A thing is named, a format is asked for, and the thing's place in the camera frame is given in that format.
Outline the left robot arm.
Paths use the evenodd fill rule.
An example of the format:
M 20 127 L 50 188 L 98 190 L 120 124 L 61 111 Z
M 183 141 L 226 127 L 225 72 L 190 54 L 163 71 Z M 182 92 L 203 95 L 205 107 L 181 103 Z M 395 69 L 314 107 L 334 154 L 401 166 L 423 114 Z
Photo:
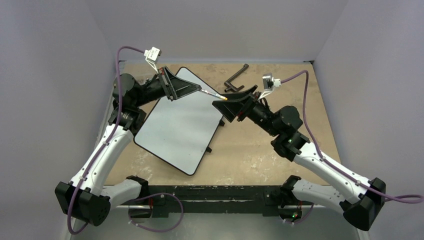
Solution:
M 78 173 L 69 182 L 59 182 L 54 190 L 68 221 L 76 219 L 85 226 L 97 227 L 110 210 L 123 203 L 146 203 L 148 181 L 140 177 L 131 175 L 119 184 L 105 187 L 113 166 L 147 115 L 140 107 L 163 97 L 179 100 L 201 88 L 199 84 L 177 77 L 166 66 L 144 84 L 139 84 L 131 74 L 120 74 L 113 82 L 114 110 L 101 141 Z

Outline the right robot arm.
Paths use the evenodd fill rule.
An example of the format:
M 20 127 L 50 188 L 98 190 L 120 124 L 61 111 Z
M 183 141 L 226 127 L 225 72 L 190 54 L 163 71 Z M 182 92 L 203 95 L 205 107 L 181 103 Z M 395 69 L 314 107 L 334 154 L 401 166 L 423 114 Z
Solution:
M 299 132 L 303 121 L 296 107 L 287 105 L 272 112 L 259 99 L 256 88 L 225 94 L 225 100 L 215 100 L 212 105 L 229 122 L 251 120 L 274 137 L 270 144 L 280 157 L 309 169 L 328 183 L 322 186 L 292 176 L 282 186 L 282 200 L 288 204 L 299 200 L 325 206 L 341 213 L 355 228 L 369 231 L 385 204 L 378 192 L 385 193 L 386 183 L 357 174 L 323 153 Z

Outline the white marker pen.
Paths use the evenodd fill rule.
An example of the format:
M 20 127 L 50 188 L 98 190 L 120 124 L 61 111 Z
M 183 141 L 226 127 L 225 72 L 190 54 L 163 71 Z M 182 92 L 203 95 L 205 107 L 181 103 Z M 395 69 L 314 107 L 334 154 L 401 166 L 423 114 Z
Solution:
M 201 89 L 201 90 L 200 90 L 200 92 L 202 92 L 202 93 L 204 93 L 204 94 L 207 94 L 207 95 L 209 95 L 209 96 L 213 96 L 213 97 L 218 98 L 218 99 L 220 99 L 220 97 L 222 96 L 222 95 L 220 95 L 220 94 L 213 93 L 213 92 L 207 91 L 207 90 L 205 90 L 205 89 Z

